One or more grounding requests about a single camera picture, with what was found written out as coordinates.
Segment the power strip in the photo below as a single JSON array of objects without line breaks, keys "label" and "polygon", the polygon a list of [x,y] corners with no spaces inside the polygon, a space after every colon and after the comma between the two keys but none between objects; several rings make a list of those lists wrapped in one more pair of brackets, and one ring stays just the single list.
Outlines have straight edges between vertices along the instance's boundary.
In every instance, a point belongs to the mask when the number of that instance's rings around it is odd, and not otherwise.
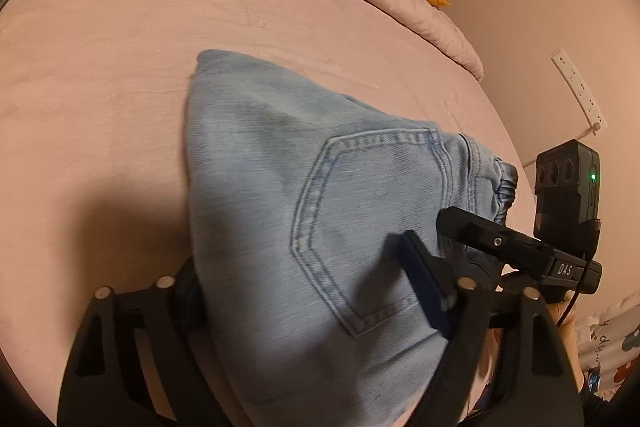
[{"label": "power strip", "polygon": [[569,84],[569,87],[573,91],[576,100],[580,104],[584,115],[589,121],[593,134],[604,129],[607,126],[607,122],[604,120],[602,112],[598,107],[598,103],[582,78],[580,71],[578,71],[574,66],[574,63],[567,56],[564,49],[560,48],[556,51],[552,55],[551,60],[554,62],[560,73],[562,73],[566,83]]}]

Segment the bed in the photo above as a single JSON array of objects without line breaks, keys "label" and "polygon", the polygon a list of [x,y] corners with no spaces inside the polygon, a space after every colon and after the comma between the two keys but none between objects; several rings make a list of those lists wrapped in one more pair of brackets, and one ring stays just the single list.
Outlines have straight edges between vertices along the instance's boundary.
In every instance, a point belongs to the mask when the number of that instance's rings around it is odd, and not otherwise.
[{"label": "bed", "polygon": [[[54,418],[97,287],[190,255],[184,104],[198,53],[241,52],[475,137],[518,167],[481,62],[423,0],[9,0],[0,11],[0,348]],[[521,183],[508,225],[530,233]]]}]

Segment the metal pin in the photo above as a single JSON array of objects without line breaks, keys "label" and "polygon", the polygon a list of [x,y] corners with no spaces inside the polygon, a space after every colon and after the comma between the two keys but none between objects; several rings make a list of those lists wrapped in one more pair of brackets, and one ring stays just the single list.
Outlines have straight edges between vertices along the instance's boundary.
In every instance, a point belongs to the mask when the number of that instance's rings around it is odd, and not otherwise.
[{"label": "metal pin", "polygon": [[102,286],[94,292],[94,297],[96,299],[106,299],[109,295],[111,295],[111,288],[108,286]]},{"label": "metal pin", "polygon": [[522,293],[527,299],[531,299],[532,301],[540,299],[540,292],[533,288],[533,286],[527,286],[522,290]]},{"label": "metal pin", "polygon": [[456,281],[458,286],[463,290],[475,290],[478,287],[476,281],[471,279],[471,277],[461,277]]},{"label": "metal pin", "polygon": [[171,288],[175,284],[175,277],[171,275],[163,275],[160,279],[156,281],[156,286],[162,290],[166,290],[167,288]]}]

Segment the denim fabric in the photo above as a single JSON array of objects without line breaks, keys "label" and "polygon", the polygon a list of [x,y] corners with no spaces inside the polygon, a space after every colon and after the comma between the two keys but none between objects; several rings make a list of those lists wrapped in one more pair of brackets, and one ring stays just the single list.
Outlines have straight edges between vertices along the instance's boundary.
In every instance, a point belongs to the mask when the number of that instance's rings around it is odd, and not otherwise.
[{"label": "denim fabric", "polygon": [[395,260],[415,229],[460,275],[500,267],[438,240],[456,205],[498,221],[516,171],[472,138],[384,114],[283,68],[202,52],[188,104],[194,262],[256,427],[390,425],[446,343]]}]

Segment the wall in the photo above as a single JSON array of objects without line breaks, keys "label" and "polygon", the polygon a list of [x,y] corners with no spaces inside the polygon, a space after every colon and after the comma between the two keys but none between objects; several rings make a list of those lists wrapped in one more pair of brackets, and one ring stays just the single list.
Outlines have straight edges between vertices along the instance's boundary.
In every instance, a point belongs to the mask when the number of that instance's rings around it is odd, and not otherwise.
[{"label": "wall", "polygon": [[[578,314],[597,311],[640,289],[640,0],[450,0],[447,13],[475,46],[482,87],[523,163],[588,123],[550,60],[564,48],[591,88],[608,128],[583,142],[600,153],[605,274]],[[527,169],[531,178],[534,167]],[[526,187],[523,180],[521,190]]]}]

